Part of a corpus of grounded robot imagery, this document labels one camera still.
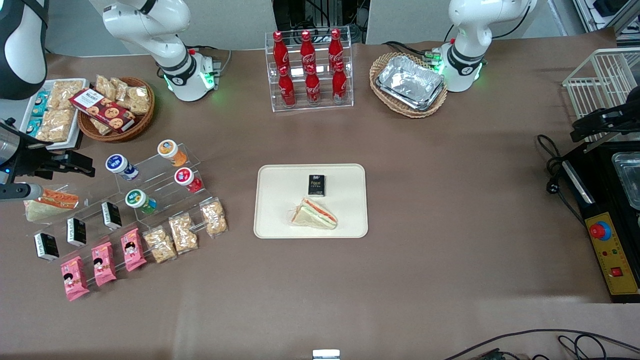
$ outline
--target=pink candy bag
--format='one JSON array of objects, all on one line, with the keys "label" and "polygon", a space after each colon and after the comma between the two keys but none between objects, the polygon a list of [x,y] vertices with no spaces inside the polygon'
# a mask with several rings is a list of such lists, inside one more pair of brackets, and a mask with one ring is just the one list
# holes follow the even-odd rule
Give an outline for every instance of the pink candy bag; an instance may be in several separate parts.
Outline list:
[{"label": "pink candy bag", "polygon": [[147,262],[144,252],[142,251],[142,243],[140,242],[138,229],[133,229],[126,233],[120,238],[120,242],[122,243],[124,264],[127,267],[127,271],[139,268]]},{"label": "pink candy bag", "polygon": [[104,243],[94,247],[91,249],[91,256],[93,258],[95,283],[98,284],[98,286],[117,279],[111,243]]},{"label": "pink candy bag", "polygon": [[60,265],[62,278],[65,280],[67,299],[73,301],[89,292],[86,287],[86,277],[82,271],[82,259],[79,256]]}]

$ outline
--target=woven bread basket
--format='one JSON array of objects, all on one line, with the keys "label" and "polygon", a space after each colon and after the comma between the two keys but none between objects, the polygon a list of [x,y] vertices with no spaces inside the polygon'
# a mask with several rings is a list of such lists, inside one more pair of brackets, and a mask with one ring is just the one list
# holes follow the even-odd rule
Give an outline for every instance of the woven bread basket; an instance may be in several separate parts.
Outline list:
[{"label": "woven bread basket", "polygon": [[80,126],[80,130],[82,130],[86,136],[100,142],[125,142],[142,134],[149,124],[151,124],[151,119],[154,117],[154,106],[156,105],[156,97],[151,86],[138,78],[120,78],[120,80],[131,87],[145,86],[147,88],[147,94],[151,101],[149,104],[149,111],[144,115],[137,115],[136,124],[124,133],[118,134],[115,131],[112,131],[107,135],[100,135],[98,129],[96,129],[91,123],[89,115],[79,111],[78,125]]},{"label": "woven bread basket", "polygon": [[427,111],[417,111],[415,109],[410,108],[407,104],[396,99],[395,97],[392,97],[386,92],[380,90],[380,88],[378,88],[378,86],[376,85],[376,78],[378,77],[378,75],[380,75],[382,70],[384,70],[384,68],[387,66],[387,64],[389,63],[389,60],[391,60],[396,56],[402,56],[402,55],[409,57],[409,59],[413,60],[418,65],[427,67],[427,63],[425,63],[424,61],[418,59],[413,55],[403,54],[403,53],[384,54],[383,56],[380,56],[376,61],[374,61],[373,65],[371,65],[371,69],[369,69],[369,84],[371,85],[371,90],[373,90],[376,96],[378,96],[378,98],[382,100],[382,102],[384,102],[385,105],[387,105],[391,110],[395,111],[398,114],[402,114],[406,117],[410,117],[413,119],[427,117],[433,114],[434,112],[436,112],[436,110],[439,109],[439,107],[441,107],[442,103],[447,98],[446,85],[444,86],[444,88],[442,89],[438,97],[435,99],[435,101],[433,101],[433,104],[431,104],[431,106],[427,109]]}]

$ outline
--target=white tray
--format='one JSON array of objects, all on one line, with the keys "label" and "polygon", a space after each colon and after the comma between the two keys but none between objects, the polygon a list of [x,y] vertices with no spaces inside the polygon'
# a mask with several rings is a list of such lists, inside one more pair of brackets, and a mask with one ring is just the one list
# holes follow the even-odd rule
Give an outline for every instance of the white tray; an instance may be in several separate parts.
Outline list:
[{"label": "white tray", "polygon": [[[308,192],[309,175],[325,176],[314,197],[338,219],[333,230],[293,226],[289,217]],[[361,238],[369,230],[367,181],[359,164],[265,165],[258,171],[253,232],[261,239]]]},{"label": "white tray", "polygon": [[[38,90],[48,90],[51,91],[53,89],[53,83],[56,81],[74,81],[80,80],[83,82],[82,87],[89,87],[89,80],[81,79],[81,78],[72,78],[72,79],[55,79],[55,80],[47,80],[42,85],[42,88]],[[22,123],[20,124],[19,131],[22,133],[27,132],[27,126],[29,125],[29,120],[31,119],[31,110],[33,110],[33,105],[36,103],[36,98],[38,97],[38,93],[33,94],[31,98],[29,98],[29,104],[27,105],[27,110],[24,113],[24,118],[22,118]],[[70,149],[76,146],[76,142],[78,140],[78,135],[80,133],[80,128],[78,127],[78,109],[74,113],[74,119],[71,122],[71,128],[69,129],[69,135],[67,136],[67,141],[65,142],[56,142],[52,145],[47,146],[47,150],[60,150],[60,149]]]}]

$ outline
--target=brown tablecloth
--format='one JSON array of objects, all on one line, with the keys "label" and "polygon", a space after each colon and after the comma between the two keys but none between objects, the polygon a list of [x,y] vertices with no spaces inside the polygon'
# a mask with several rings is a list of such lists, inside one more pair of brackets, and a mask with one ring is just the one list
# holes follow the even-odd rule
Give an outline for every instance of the brown tablecloth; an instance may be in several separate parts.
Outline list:
[{"label": "brown tablecloth", "polygon": [[[421,48],[436,44],[422,44]],[[609,304],[583,228],[545,192],[545,133],[570,150],[561,81],[612,32],[492,44],[480,79],[438,112],[410,120],[371,92],[369,65],[390,49],[355,46],[355,106],[271,112],[264,53],[234,53],[220,90],[176,99],[149,56],[49,58],[50,78],[136,76],[152,84],[156,119],[122,144],[80,150],[137,162],[164,138],[200,157],[230,232],[75,302],[58,265],[36,258],[22,205],[0,206],[0,352],[24,359],[438,359],[509,331],[567,327],[640,342],[640,307]],[[260,240],[258,169],[359,163],[369,233],[360,239]],[[54,183],[91,179],[56,174]],[[550,334],[495,344],[559,356]],[[610,356],[625,354],[610,350]]]}]

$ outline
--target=yellow control panel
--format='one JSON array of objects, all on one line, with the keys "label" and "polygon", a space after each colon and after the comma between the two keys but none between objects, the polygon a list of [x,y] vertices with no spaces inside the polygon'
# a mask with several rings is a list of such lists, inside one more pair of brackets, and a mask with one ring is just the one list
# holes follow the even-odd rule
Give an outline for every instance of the yellow control panel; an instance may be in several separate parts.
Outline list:
[{"label": "yellow control panel", "polygon": [[600,268],[611,295],[637,294],[638,285],[631,272],[620,239],[609,213],[602,213],[585,221]]}]

